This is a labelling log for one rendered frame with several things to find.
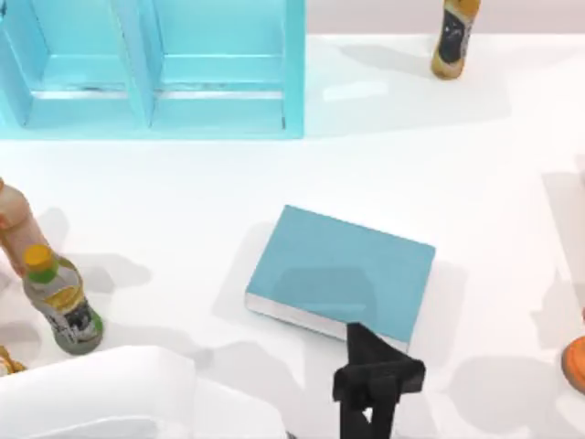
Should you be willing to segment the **blue book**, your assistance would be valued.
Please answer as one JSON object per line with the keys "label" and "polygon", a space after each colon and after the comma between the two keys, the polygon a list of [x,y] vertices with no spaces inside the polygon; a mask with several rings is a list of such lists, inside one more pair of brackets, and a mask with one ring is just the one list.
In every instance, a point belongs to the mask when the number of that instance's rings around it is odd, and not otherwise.
{"label": "blue book", "polygon": [[306,209],[283,208],[246,288],[253,312],[346,338],[357,322],[408,350],[435,248]]}

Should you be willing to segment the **orange round object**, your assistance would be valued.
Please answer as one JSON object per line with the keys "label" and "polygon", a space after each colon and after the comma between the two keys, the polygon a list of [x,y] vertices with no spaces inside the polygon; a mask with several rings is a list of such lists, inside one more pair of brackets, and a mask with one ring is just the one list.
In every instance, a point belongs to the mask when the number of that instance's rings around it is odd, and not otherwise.
{"label": "orange round object", "polygon": [[585,395],[585,336],[574,339],[563,349],[561,368],[568,383]]}

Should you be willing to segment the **green bottle with yellow cap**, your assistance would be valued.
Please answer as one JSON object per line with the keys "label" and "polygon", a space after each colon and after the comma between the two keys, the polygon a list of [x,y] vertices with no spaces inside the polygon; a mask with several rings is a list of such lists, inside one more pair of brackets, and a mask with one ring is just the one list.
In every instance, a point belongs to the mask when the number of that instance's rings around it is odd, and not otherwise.
{"label": "green bottle with yellow cap", "polygon": [[85,295],[77,267],[43,244],[28,246],[24,263],[24,292],[48,321],[58,346],[72,356],[96,349],[104,327]]}

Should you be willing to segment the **light blue rack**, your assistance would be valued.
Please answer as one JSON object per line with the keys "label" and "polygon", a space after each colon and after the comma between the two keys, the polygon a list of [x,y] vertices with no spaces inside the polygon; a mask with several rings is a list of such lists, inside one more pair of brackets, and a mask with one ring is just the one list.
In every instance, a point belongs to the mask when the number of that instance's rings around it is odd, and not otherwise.
{"label": "light blue rack", "polygon": [[0,0],[0,139],[299,138],[306,0]]}

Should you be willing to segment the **yellow bottle with black label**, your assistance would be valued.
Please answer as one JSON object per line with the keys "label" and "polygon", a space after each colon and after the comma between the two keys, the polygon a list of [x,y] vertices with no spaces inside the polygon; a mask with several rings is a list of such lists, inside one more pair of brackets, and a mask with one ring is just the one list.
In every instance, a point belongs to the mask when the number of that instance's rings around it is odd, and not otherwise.
{"label": "yellow bottle with black label", "polygon": [[461,76],[480,4],[481,0],[444,0],[441,34],[431,60],[436,77],[454,80]]}

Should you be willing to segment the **yellow and orange object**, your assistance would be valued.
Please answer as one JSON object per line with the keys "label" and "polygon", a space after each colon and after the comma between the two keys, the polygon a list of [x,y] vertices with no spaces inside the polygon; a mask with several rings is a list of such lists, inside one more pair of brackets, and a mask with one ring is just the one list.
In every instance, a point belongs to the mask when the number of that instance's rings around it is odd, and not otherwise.
{"label": "yellow and orange object", "polygon": [[25,371],[27,367],[13,359],[7,349],[0,345],[0,377]]}

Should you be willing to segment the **peach bottle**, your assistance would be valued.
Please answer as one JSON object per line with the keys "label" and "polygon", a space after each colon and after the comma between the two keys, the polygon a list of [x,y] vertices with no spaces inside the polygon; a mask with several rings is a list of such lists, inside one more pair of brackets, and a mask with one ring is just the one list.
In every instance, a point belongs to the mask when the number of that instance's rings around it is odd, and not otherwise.
{"label": "peach bottle", "polygon": [[19,277],[25,274],[27,247],[36,244],[49,246],[27,198],[0,177],[0,248]]}

